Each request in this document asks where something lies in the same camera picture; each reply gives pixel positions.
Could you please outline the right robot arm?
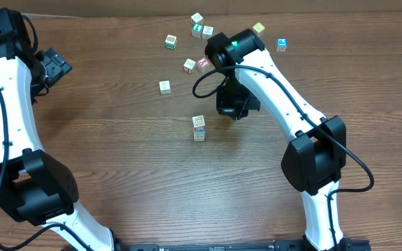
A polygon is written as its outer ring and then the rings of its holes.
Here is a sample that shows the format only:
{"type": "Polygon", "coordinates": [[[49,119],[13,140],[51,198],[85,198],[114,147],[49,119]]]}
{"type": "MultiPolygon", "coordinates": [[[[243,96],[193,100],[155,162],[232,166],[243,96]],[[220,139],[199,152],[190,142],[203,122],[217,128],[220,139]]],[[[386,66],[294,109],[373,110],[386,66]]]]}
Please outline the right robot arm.
{"type": "Polygon", "coordinates": [[[204,53],[225,75],[216,94],[219,114],[234,120],[264,107],[288,146],[281,161],[291,186],[301,193],[305,238],[315,250],[337,250],[343,242],[336,196],[346,156],[346,128],[311,106],[283,76],[264,43],[250,29],[227,37],[218,33],[204,53]]]}

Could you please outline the red edged patterned block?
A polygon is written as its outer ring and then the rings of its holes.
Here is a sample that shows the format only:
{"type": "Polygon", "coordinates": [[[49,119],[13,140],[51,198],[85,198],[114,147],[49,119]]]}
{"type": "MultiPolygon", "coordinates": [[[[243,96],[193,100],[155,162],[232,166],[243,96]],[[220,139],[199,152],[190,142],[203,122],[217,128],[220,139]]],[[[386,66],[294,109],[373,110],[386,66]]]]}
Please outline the red edged patterned block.
{"type": "Polygon", "coordinates": [[[204,128],[206,126],[203,115],[194,116],[192,118],[192,122],[193,122],[193,127],[194,128],[204,128]]]}

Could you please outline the blue D wooden block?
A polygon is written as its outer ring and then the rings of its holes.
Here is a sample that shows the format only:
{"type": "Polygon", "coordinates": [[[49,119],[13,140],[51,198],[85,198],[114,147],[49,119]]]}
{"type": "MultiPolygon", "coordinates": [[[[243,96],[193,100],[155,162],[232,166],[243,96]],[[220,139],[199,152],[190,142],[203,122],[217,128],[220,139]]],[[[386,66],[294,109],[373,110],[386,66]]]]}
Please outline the blue D wooden block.
{"type": "Polygon", "coordinates": [[[196,142],[201,142],[205,140],[205,135],[193,135],[193,138],[196,142]]]}

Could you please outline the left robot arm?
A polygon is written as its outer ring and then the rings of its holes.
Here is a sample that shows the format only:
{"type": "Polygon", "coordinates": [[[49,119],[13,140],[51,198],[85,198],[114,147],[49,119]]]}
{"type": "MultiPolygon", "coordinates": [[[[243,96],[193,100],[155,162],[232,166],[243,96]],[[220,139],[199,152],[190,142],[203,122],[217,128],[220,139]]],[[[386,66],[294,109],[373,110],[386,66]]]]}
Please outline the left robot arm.
{"type": "Polygon", "coordinates": [[[33,113],[39,96],[71,70],[54,49],[41,51],[29,18],[0,9],[0,210],[74,250],[121,250],[113,232],[83,207],[75,177],[47,154],[33,113]]]}

